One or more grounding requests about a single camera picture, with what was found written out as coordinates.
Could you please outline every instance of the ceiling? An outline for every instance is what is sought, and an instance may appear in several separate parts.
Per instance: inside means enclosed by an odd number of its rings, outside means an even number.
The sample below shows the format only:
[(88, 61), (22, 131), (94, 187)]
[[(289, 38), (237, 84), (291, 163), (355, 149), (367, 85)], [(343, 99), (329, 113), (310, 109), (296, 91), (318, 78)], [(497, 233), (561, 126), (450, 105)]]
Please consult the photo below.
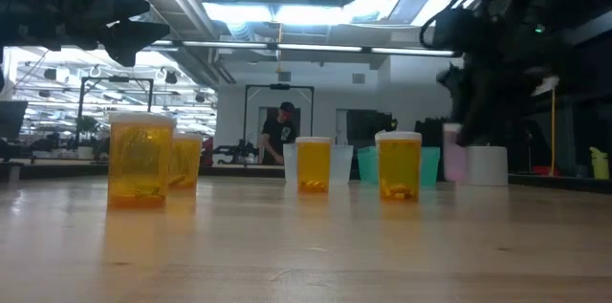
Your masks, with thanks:
[[(152, 5), (153, 15), (151, 19), (167, 23), (172, 29), (171, 37), (183, 40), (210, 40), (222, 39), (232, 40), (233, 36), (223, 21), (212, 21), (206, 10), (202, 7), (201, 0), (197, 5), (188, 3), (189, 0), (148, 0)], [(390, 46), (390, 47), (421, 47), (418, 42), (419, 28), (411, 27), (410, 23), (419, 12), (426, 6), (428, 0), (399, 0), (397, 5), (391, 6), (391, 13), (387, 20), (374, 22), (360, 22), (359, 24), (340, 25), (318, 25), (318, 26), (296, 26), (284, 25), (282, 28), (282, 42), (300, 44), (328, 44), (328, 45), (365, 45), (365, 46)], [(249, 22), (257, 39), (267, 41), (278, 40), (278, 28), (262, 22)], [(205, 76), (209, 70), (198, 70), (197, 65), (220, 60), (226, 69), (231, 67), (232, 62), (276, 62), (276, 54), (261, 53), (253, 51), (222, 51), (218, 55), (210, 54), (207, 50), (190, 50), (192, 58), (201, 61), (187, 67), (189, 72), (195, 73), (190, 76)], [(334, 54), (318, 52), (283, 52), (283, 61), (315, 62), (315, 63), (366, 63), (371, 69), (378, 69), (384, 62), (384, 55), (364, 54)], [(232, 84), (233, 73), (230, 70), (222, 73), (213, 72), (218, 82), (207, 81), (211, 86), (216, 84)]]
[[(215, 92), (195, 84), (182, 65), (162, 53), (139, 52), (133, 68), (121, 67), (104, 50), (64, 48), (61, 52), (50, 52), (22, 47), (7, 48), (5, 53), (15, 84), (8, 86), (3, 95), (11, 94), (13, 100), (29, 102), (23, 134), (53, 130), (73, 136), (84, 77), (91, 78), (85, 82), (83, 116), (95, 118), (102, 131), (108, 130), (108, 118), (113, 113), (147, 110), (148, 80), (152, 80), (152, 112), (175, 118), (180, 131), (214, 134)], [(108, 79), (111, 76), (130, 81), (113, 82)], [(167, 76), (176, 76), (176, 83), (167, 83)], [(204, 102), (196, 101), (198, 94)]]

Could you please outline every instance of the wooden table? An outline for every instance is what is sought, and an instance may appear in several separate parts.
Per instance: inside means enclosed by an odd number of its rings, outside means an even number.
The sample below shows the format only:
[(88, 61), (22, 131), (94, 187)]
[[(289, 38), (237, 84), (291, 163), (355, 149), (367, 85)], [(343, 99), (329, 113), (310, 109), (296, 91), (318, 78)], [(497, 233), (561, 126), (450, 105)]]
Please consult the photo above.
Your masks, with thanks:
[(612, 197), (373, 186), (298, 197), (201, 178), (165, 211), (106, 211), (106, 181), (0, 191), (0, 302), (610, 302)]

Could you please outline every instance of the translucent cup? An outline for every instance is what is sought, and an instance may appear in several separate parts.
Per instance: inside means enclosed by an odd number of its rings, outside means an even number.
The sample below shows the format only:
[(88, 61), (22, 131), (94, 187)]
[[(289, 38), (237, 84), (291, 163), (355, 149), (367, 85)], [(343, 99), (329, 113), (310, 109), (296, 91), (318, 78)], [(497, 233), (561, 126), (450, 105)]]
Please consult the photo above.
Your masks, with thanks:
[(283, 144), (283, 159), (285, 165), (285, 181), (297, 182), (297, 147), (295, 144)]
[(421, 139), (416, 132), (376, 135), (381, 198), (419, 200)]
[(461, 124), (447, 123), (443, 126), (444, 176), (448, 181), (463, 182), (468, 172), (466, 148), (457, 145)]
[(121, 113), (111, 116), (110, 122), (108, 206), (164, 206), (176, 121), (149, 113)]
[(353, 145), (333, 145), (329, 182), (348, 184), (351, 179)]
[(202, 136), (175, 133), (170, 160), (170, 189), (195, 189), (200, 172)]
[(295, 142), (297, 143), (297, 191), (327, 193), (332, 139), (298, 137)]

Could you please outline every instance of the metal frame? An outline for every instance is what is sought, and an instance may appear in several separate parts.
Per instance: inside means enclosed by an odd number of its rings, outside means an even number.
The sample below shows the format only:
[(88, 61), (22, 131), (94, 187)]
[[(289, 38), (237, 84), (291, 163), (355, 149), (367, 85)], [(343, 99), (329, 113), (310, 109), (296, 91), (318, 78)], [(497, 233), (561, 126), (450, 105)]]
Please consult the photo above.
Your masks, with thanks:
[[(129, 83), (130, 81), (140, 81), (140, 82), (149, 82), (149, 98), (147, 101), (147, 112), (151, 112), (151, 105), (153, 104), (153, 78), (130, 78), (130, 77), (121, 77), (121, 76), (110, 76), (110, 77), (83, 77), (80, 80), (80, 95), (78, 97), (78, 113), (76, 115), (76, 120), (79, 120), (83, 117), (83, 101), (85, 99), (85, 94), (89, 93), (91, 88), (85, 91), (85, 83), (87, 81), (95, 81), (96, 84), (100, 83), (103, 80), (115, 83)], [(76, 136), (75, 136), (75, 146), (78, 146), (80, 143), (80, 130), (78, 128), (78, 122), (76, 123)]]
[[(243, 119), (242, 119), (242, 139), (245, 139), (247, 137), (247, 107), (249, 106), (249, 89), (250, 88), (270, 88), (271, 90), (280, 90), (280, 89), (274, 89), (273, 87), (276, 84), (247, 84), (245, 86), (245, 109), (244, 109), (244, 114), (243, 114)], [(310, 136), (313, 136), (313, 123), (314, 123), (314, 116), (315, 116), (315, 87), (313, 86), (292, 86), (289, 85), (288, 86), (289, 89), (308, 89), (310, 91), (311, 94), (311, 104), (310, 104)]]

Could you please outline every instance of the man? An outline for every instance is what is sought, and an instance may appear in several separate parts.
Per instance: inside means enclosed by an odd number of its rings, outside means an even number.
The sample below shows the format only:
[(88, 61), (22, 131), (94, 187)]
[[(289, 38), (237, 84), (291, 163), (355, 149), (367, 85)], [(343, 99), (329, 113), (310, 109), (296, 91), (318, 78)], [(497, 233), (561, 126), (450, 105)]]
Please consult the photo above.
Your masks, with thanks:
[(294, 109), (291, 102), (283, 102), (278, 109), (276, 119), (268, 119), (264, 123), (260, 142), (265, 149), (262, 164), (284, 164), (283, 144), (293, 143), (296, 136), (294, 125), (291, 123)]

